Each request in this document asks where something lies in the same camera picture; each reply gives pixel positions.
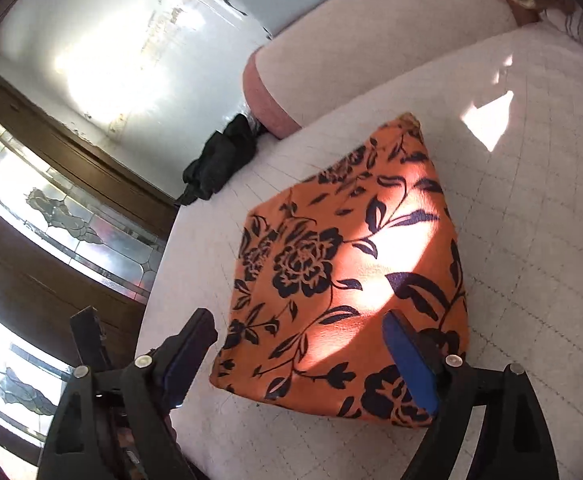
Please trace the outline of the orange black floral garment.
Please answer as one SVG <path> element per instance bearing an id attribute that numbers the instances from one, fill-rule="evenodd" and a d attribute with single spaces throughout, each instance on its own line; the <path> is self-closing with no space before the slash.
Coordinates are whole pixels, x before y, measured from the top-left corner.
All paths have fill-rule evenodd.
<path id="1" fill-rule="evenodd" d="M 466 353 L 456 230 L 411 114 L 247 214 L 210 382 L 305 414 L 427 426 L 384 343 L 390 310 Z"/>

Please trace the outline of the pink quilted bed cover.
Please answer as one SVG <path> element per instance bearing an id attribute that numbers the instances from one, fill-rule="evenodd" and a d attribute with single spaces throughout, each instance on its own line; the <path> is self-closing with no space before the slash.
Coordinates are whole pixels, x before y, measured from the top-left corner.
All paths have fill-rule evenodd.
<path id="1" fill-rule="evenodd" d="M 459 231 L 471 364 L 526 367 L 561 478 L 583 478 L 583 47 L 528 25 L 429 62 L 278 141 L 208 202 L 183 208 L 138 351 L 209 309 L 226 328 L 247 212 L 410 112 Z"/>

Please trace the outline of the pink quilted bolster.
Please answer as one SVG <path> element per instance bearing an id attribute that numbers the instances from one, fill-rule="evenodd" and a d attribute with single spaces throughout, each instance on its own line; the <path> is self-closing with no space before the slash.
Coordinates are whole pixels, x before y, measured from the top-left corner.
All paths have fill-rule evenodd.
<path id="1" fill-rule="evenodd" d="M 284 139 L 395 77 L 537 18 L 511 0 L 326 0 L 250 55 L 245 100 Z"/>

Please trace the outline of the striped floral pillow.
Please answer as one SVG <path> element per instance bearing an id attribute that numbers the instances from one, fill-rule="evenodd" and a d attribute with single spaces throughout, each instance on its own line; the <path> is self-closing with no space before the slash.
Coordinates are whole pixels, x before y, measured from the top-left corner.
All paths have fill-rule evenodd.
<path id="1" fill-rule="evenodd" d="M 564 14 L 561 10 L 547 9 L 540 13 L 541 19 L 583 45 L 583 10 Z"/>

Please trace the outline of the wooden stained glass door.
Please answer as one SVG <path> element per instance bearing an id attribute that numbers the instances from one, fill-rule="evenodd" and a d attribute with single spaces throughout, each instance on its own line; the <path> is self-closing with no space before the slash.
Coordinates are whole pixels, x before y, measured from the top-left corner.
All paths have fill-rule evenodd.
<path id="1" fill-rule="evenodd" d="M 0 76 L 0 324 L 79 363 L 70 320 L 98 312 L 128 364 L 176 220 L 172 200 L 71 134 Z"/>

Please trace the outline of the black clothing pile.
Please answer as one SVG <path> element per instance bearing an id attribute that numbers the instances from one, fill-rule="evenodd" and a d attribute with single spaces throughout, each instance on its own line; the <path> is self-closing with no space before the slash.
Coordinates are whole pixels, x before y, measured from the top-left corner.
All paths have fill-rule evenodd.
<path id="1" fill-rule="evenodd" d="M 188 206 L 196 200 L 210 200 L 255 157 L 257 139 L 265 132 L 268 129 L 264 125 L 244 114 L 237 114 L 223 131 L 214 131 L 200 156 L 184 169 L 185 189 L 176 204 Z"/>

